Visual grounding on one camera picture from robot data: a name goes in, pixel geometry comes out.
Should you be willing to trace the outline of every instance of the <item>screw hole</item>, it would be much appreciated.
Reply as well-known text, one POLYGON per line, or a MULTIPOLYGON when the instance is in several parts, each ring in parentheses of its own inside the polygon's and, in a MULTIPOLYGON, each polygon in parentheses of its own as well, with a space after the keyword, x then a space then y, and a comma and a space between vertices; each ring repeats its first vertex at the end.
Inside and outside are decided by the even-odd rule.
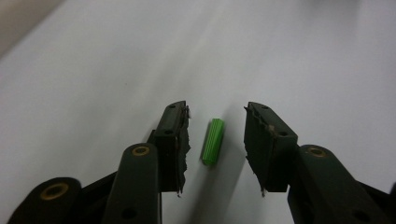
POLYGON ((132 208, 125 208, 121 213, 123 219, 132 219, 136 217, 136 215, 136 211, 132 208))
POLYGON ((360 211, 360 210, 353 212, 353 216, 357 220, 360 220, 362 222, 370 222, 370 220, 371 220, 369 215, 367 215, 367 213, 360 211))
POLYGON ((326 157, 326 152, 323 149, 311 147, 308 151, 315 157, 326 157))
POLYGON ((148 147, 136 147, 132 149, 132 154, 135 156, 144 156, 149 154, 149 148, 148 147))
POLYGON ((50 201, 50 200, 61 197, 68 191, 68 189, 69 189, 69 186, 65 183, 53 184, 53 185, 47 187, 46 189, 44 189, 41 192, 40 197, 42 200, 50 201))
POLYGON ((287 133, 287 132, 280 132, 279 135, 280 135, 280 136, 287 136, 288 133, 287 133))

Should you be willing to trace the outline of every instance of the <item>green object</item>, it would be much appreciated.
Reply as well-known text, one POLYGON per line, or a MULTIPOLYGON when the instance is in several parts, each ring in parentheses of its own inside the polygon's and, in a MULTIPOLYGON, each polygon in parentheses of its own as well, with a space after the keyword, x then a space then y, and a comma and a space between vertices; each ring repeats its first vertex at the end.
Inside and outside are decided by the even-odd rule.
POLYGON ((205 165, 213 165, 218 161, 223 127, 224 121, 221 119, 212 119, 206 138, 204 155, 202 157, 202 161, 205 165))

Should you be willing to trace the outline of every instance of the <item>white surface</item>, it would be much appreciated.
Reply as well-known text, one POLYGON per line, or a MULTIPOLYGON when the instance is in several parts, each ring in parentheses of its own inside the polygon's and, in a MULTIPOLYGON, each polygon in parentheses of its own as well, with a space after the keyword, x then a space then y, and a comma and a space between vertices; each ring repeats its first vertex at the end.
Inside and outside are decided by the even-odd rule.
POLYGON ((163 223, 292 223, 245 160, 244 105, 271 106, 299 144, 330 149, 359 181, 396 180, 396 2, 67 0, 0 62, 0 222, 41 182, 86 186, 187 100, 185 193, 163 223), (219 163, 199 161, 212 118, 219 163))

